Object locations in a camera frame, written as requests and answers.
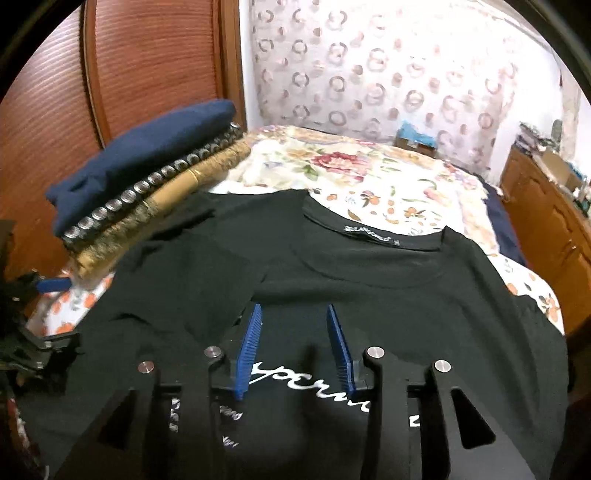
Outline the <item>wooden louvered wardrobe door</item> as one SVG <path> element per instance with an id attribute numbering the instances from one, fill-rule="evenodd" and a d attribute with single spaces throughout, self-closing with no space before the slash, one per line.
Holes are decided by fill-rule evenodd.
<path id="1" fill-rule="evenodd" d="M 46 189 L 130 128 L 214 98 L 245 121 L 235 1 L 66 1 L 1 102 L 6 273 L 58 272 Z"/>

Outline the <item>wooden sideboard cabinet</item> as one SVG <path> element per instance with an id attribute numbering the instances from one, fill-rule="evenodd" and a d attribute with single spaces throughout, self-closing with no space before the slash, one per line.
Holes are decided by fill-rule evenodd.
<path id="1" fill-rule="evenodd" d="M 590 319 L 590 226 L 534 159 L 515 147 L 500 188 L 527 264 L 557 295 L 571 336 Z"/>

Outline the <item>floral orange-print bed sheet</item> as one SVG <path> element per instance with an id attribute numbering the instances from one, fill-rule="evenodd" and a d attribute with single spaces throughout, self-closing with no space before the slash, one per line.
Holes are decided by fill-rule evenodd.
<path id="1" fill-rule="evenodd" d="M 418 237 L 451 228 L 484 251 L 513 294 L 532 298 L 555 327 L 563 327 L 549 284 L 500 253 L 484 203 L 487 191 L 477 176 L 395 146 L 294 126 L 264 127 L 239 140 L 249 143 L 249 156 L 197 190 L 252 196 L 304 190 L 371 235 Z M 72 331 L 112 282 L 115 264 L 88 281 L 78 279 L 73 260 L 80 252 L 70 252 L 58 277 L 69 279 L 71 286 L 63 293 L 43 294 L 30 318 L 42 334 Z"/>

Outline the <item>cardboard box on cabinet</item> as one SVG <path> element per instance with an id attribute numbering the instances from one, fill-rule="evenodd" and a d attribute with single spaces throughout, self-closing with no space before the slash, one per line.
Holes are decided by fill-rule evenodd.
<path id="1" fill-rule="evenodd" d="M 581 179 L 577 176 L 573 167 L 557 153 L 546 149 L 541 156 L 541 161 L 557 184 L 565 187 L 570 192 L 574 192 L 580 187 Z"/>

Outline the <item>folded tan brown garment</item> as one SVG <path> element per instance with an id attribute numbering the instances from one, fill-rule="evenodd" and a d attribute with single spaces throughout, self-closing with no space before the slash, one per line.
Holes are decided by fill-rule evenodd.
<path id="1" fill-rule="evenodd" d="M 249 143 L 238 140 L 177 174 L 82 249 L 73 260 L 75 276 L 81 281 L 88 281 L 108 271 L 186 197 L 238 166 L 250 151 Z"/>

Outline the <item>circle-patterned sheer curtain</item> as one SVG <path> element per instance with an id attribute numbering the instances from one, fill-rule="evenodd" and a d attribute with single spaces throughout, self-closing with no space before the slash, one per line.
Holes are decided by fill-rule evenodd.
<path id="1" fill-rule="evenodd" d="M 247 1 L 259 118 L 391 142 L 404 124 L 497 177 L 522 125 L 562 115 L 561 72 L 504 1 Z"/>

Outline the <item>folded black circle-patterned garment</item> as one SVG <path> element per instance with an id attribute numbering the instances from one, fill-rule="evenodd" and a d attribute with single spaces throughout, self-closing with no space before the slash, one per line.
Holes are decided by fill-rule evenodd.
<path id="1" fill-rule="evenodd" d="M 119 195 L 103 202 L 89 214 L 81 217 L 70 226 L 60 237 L 64 247 L 69 252 L 77 253 L 86 244 L 95 239 L 109 226 L 121 220 L 142 200 L 164 184 L 186 171 L 189 167 L 211 158 L 236 141 L 242 139 L 243 129 L 238 123 L 231 122 L 228 128 L 209 139 L 207 143 L 199 145 L 188 154 L 164 165 L 139 181 L 130 185 Z"/>

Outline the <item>blue box behind bed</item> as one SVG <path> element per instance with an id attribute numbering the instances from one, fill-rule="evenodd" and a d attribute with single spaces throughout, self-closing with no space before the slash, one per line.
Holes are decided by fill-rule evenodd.
<path id="1" fill-rule="evenodd" d="M 394 145 L 398 148 L 411 152 L 426 155 L 432 158 L 437 157 L 438 143 L 434 137 L 419 133 L 415 127 L 404 121 L 399 128 Z"/>

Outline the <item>navy blue blanket edge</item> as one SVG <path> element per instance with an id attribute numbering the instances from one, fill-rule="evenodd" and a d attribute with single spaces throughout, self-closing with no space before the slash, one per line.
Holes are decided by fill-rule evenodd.
<path id="1" fill-rule="evenodd" d="M 487 214 L 491 221 L 500 253 L 518 264 L 527 267 L 526 258 L 523 255 L 510 217 L 502 204 L 501 197 L 498 195 L 496 189 L 489 185 L 482 177 L 478 176 L 478 179 L 487 191 L 487 198 L 484 200 L 484 203 L 487 207 Z"/>

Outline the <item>folded navy blue garment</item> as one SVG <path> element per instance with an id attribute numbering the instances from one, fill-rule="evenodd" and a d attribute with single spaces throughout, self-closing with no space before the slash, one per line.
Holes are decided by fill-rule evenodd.
<path id="1" fill-rule="evenodd" d="M 161 115 L 115 138 L 78 171 L 46 191 L 55 207 L 53 234 L 62 236 L 82 217 L 158 170 L 221 134 L 235 117 L 225 99 Z"/>

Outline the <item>black t-shirt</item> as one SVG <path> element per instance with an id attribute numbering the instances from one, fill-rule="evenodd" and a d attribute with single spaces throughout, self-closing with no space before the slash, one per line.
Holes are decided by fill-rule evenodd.
<path id="1" fill-rule="evenodd" d="M 211 374 L 250 302 L 235 400 Z M 369 396 L 342 390 L 329 304 L 369 338 Z M 77 332 L 18 400 L 54 479 L 547 479 L 563 440 L 565 339 L 475 242 L 363 233 L 304 191 L 193 194 Z"/>

